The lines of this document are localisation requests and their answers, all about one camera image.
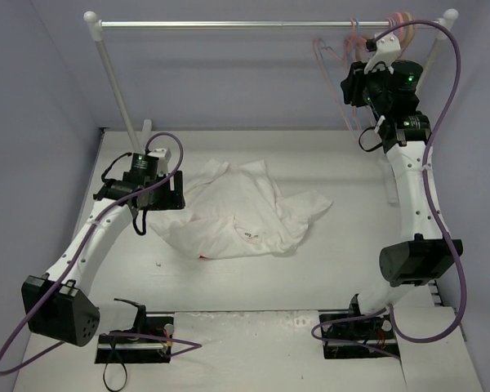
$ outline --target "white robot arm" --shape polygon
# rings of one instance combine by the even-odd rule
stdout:
[[[369,106],[376,118],[374,130],[381,137],[398,189],[401,243],[381,250],[381,276],[354,297],[361,314],[373,314],[395,304],[414,287],[439,278],[454,262],[425,195],[424,171],[435,214],[441,218],[431,150],[423,161],[430,121],[417,110],[415,93],[423,68],[412,61],[397,60],[401,51],[393,34],[368,40],[367,48],[376,53],[367,63],[350,66],[341,89],[346,104]],[[453,242],[457,253],[462,254],[461,240]]]
[[[131,170],[123,173],[122,180],[105,178],[118,159],[131,155]],[[101,263],[118,236],[131,223],[136,229],[135,219],[140,211],[145,214],[147,211],[181,209],[185,206],[181,171],[177,171],[171,179],[167,177],[170,157],[168,149],[156,149],[147,154],[127,153],[104,172],[104,186],[94,195],[96,201],[91,214],[73,242],[42,277],[29,276],[22,285],[24,308],[28,313],[39,306],[37,303],[49,287],[60,281],[83,246],[84,239],[87,240],[61,285],[29,320],[31,332],[78,346],[92,339],[99,325],[100,312],[87,296]],[[151,190],[132,197],[143,189]],[[119,201],[119,205],[113,205],[115,201]]]

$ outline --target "white wall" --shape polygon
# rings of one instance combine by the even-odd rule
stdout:
[[[20,287],[71,239],[100,139],[30,2],[0,0],[0,347],[25,315]],[[26,329],[2,368],[17,364]],[[16,375],[0,378],[12,390]]]
[[[456,2],[33,0],[101,126],[122,122],[83,22],[85,11],[104,20],[384,20],[394,11],[435,19]],[[151,118],[161,128],[345,129],[311,46],[312,38],[323,37],[339,50],[345,35],[338,29],[108,31],[105,43],[135,123]],[[423,61],[433,36],[433,31],[422,30],[408,56]],[[339,91],[345,71],[332,58],[329,66]]]
[[[490,1],[464,1],[454,33],[461,45],[457,98],[439,131],[434,169],[441,210],[461,238],[468,281],[463,327],[484,389],[490,392]],[[449,45],[425,87],[422,108],[437,118],[453,81]],[[459,304],[455,269],[440,279],[443,298]]]

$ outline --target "white floor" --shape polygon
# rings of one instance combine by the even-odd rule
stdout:
[[[90,298],[100,307],[102,323],[121,314],[112,302],[116,296],[152,311],[195,312],[176,314],[175,335],[205,345],[168,365],[129,366],[125,391],[480,390],[459,331],[421,348],[400,341],[403,368],[393,359],[327,361],[310,337],[316,310],[346,308],[379,276],[381,248],[399,241],[399,209],[386,202],[377,153],[360,151],[341,131],[176,134],[185,146],[185,181],[209,158],[264,159],[283,194],[317,189],[334,204],[297,252],[283,257],[193,261],[152,231],[144,238],[132,229],[123,232],[92,286]],[[158,139],[155,145],[171,147],[174,161],[173,142]],[[106,133],[82,223],[101,172],[129,146],[125,133]],[[128,165],[120,162],[112,175],[121,176]],[[275,312],[258,312],[264,310]],[[231,313],[206,313],[214,311]],[[434,307],[427,287],[403,298],[397,315],[410,333],[441,331],[453,318],[452,310]],[[31,336],[26,358],[48,343]],[[15,391],[102,390],[103,367],[93,364],[94,353],[94,341],[81,349],[62,346],[20,372]],[[112,372],[114,378],[121,374],[115,367]]]
[[[344,309],[380,274],[380,250],[399,241],[399,209],[386,202],[376,153],[361,151],[348,132],[178,134],[186,149],[185,182],[210,158],[232,163],[264,159],[283,194],[317,189],[334,204],[297,252],[282,257],[189,260],[152,230],[142,238],[127,228],[96,276],[95,304],[121,296],[156,311]],[[174,142],[158,138],[154,145],[174,147]],[[125,133],[105,135],[84,216],[101,186],[101,172],[128,146]],[[129,164],[129,158],[121,161],[112,175],[121,176]]]

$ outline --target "horizontal bar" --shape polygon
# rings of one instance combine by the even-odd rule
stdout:
[[[351,29],[348,22],[330,21],[200,21],[200,22],[108,22],[100,20],[102,29],[153,29],[153,30],[197,30],[197,29]],[[359,22],[364,29],[381,29],[389,27],[389,22]]]

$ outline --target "black mount plate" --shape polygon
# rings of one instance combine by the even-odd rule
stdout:
[[[323,323],[329,320],[345,319],[351,314],[334,313],[320,314],[319,322]],[[356,321],[352,323],[334,324],[331,330],[328,326],[321,328],[321,336],[329,339],[341,339],[347,341],[358,341],[372,347],[377,347],[388,351],[391,354],[399,356],[398,343],[395,340],[394,332],[390,330],[385,332],[381,330],[384,320],[389,320],[388,316],[384,318],[370,318],[368,320]],[[343,343],[323,343],[323,357],[325,359],[364,359],[364,358],[384,358],[386,355],[369,351],[365,347],[358,345],[348,345]]]
[[[165,327],[166,324],[174,325],[174,318],[172,316],[154,316],[148,314],[147,323],[149,324],[149,334],[165,337],[163,327]],[[109,344],[110,339],[116,339],[116,351],[119,353],[124,363],[171,362],[171,358],[169,358],[169,355],[171,355],[171,346],[168,347],[167,352],[164,355],[159,341],[151,341],[149,339],[132,341],[126,337],[113,338],[108,336],[98,336],[95,363],[107,362],[107,358],[112,350]],[[119,363],[117,356],[111,355],[109,363]]]

